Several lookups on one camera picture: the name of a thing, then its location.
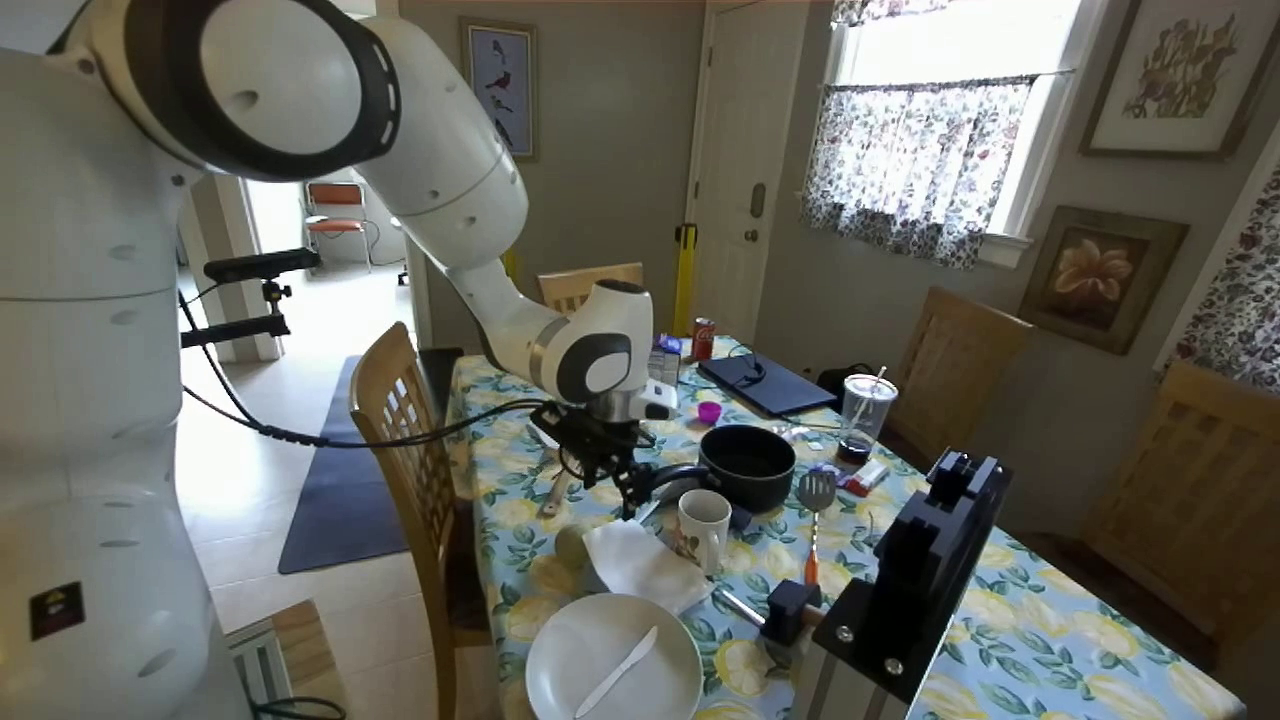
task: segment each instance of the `framed picture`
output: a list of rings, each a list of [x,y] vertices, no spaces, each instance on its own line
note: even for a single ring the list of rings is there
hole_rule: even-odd
[[[535,156],[535,33],[464,19],[464,76],[515,159]]]
[[[1079,345],[1130,352],[1190,223],[1057,209],[1022,312]]]
[[[1083,151],[1232,151],[1278,25],[1278,0],[1132,0]]]

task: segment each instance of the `plate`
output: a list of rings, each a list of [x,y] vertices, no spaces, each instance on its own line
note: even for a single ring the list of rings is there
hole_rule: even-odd
[[[714,593],[693,560],[679,560],[639,524],[590,528],[583,544],[601,585],[617,596],[643,596],[679,615]]]
[[[688,720],[703,699],[703,664],[684,624],[639,596],[583,596],[532,636],[525,664],[532,711],[572,720],[649,627],[658,627],[651,651],[583,720]]]

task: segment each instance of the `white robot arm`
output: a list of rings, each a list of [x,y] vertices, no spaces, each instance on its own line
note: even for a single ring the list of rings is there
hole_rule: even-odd
[[[18,5],[4,27],[77,12]],[[358,165],[506,369],[590,429],[639,422],[649,292],[555,318],[514,288],[519,175],[426,33],[324,0],[89,0],[48,58],[0,47],[0,87],[0,718],[249,718],[172,493],[172,241],[208,171]]]

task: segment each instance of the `bottle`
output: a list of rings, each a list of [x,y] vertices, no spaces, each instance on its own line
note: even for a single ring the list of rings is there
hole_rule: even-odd
[[[714,345],[715,345],[715,323],[707,318],[693,318],[688,361],[696,365],[714,361]]]

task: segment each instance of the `floral tablecloth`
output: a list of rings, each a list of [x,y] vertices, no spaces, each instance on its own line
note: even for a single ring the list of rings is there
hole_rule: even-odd
[[[519,397],[541,394],[480,355],[464,355],[451,372],[447,416],[464,422]],[[703,438],[688,423],[696,397],[723,400],[715,383],[684,369],[679,413],[672,422],[649,422],[658,444],[639,450],[639,460],[658,469],[696,464]],[[837,450],[832,438],[839,432],[837,413],[760,422],[733,400],[723,400],[719,423],[778,429],[798,444],[800,464],[830,460]],[[544,450],[527,432],[527,413],[471,423],[459,432],[451,455],[459,486],[477,497],[480,579],[497,627],[501,703],[509,720],[527,720],[525,658],[541,624],[572,605],[581,587],[581,577],[553,557],[553,541],[570,524],[593,528],[617,519],[621,493],[613,486],[572,486],[559,515],[541,519],[535,510],[553,493],[555,469],[541,464]],[[925,487],[925,478],[889,450],[875,450],[875,460],[889,464],[891,478],[864,499],[839,493],[821,519],[830,601],[839,596],[851,577],[875,577],[874,548],[879,532],[898,519],[901,504]],[[723,577],[715,579],[757,608],[768,608],[768,593],[782,579],[800,577],[809,541],[809,515],[798,497],[766,519],[768,528],[757,544],[728,541]],[[700,720],[789,718],[798,696],[794,676],[773,668],[754,624],[715,601],[700,601],[679,620],[703,659]],[[996,528],[907,718],[1171,720],[1241,711],[1241,699],[1214,676]]]

